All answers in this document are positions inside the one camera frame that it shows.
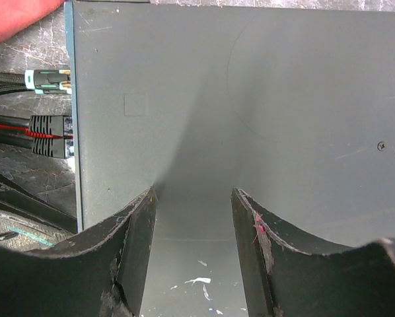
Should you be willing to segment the dark network switch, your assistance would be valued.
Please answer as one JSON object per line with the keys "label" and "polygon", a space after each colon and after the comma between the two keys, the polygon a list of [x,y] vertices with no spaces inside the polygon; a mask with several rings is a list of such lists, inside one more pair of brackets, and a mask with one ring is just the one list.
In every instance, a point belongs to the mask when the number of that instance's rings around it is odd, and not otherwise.
{"label": "dark network switch", "polygon": [[154,188],[140,314],[248,316],[231,192],[320,238],[395,238],[395,12],[64,6],[77,221]]}

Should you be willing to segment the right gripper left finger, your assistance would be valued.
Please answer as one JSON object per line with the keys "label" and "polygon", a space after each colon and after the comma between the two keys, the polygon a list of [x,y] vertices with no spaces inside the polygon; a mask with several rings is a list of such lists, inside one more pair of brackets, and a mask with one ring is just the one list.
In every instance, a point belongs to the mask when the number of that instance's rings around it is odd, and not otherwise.
{"label": "right gripper left finger", "polygon": [[138,316],[156,206],[149,188],[50,248],[0,246],[0,316]]}

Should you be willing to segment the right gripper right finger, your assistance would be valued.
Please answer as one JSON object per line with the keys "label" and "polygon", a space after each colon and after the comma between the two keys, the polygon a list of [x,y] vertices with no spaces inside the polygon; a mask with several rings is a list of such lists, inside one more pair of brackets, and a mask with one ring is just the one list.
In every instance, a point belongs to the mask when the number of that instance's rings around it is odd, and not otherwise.
{"label": "right gripper right finger", "polygon": [[336,244],[238,188],[231,206],[250,316],[395,316],[395,238]]}

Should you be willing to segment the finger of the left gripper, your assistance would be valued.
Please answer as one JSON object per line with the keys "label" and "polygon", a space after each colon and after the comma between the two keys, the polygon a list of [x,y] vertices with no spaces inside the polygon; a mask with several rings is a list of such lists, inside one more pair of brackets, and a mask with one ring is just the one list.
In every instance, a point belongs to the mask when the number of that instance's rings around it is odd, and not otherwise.
{"label": "finger of the left gripper", "polygon": [[77,233],[77,220],[30,194],[0,174],[0,210],[31,221]]}
{"label": "finger of the left gripper", "polygon": [[0,246],[25,252],[48,249],[75,234],[75,219],[50,220],[0,209]]}

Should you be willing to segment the red cloth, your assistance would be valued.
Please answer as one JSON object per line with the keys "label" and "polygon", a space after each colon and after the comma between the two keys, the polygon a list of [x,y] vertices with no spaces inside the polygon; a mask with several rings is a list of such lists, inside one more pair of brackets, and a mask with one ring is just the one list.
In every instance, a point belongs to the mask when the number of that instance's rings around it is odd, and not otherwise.
{"label": "red cloth", "polygon": [[0,0],[0,42],[54,12],[62,3],[60,0]]}

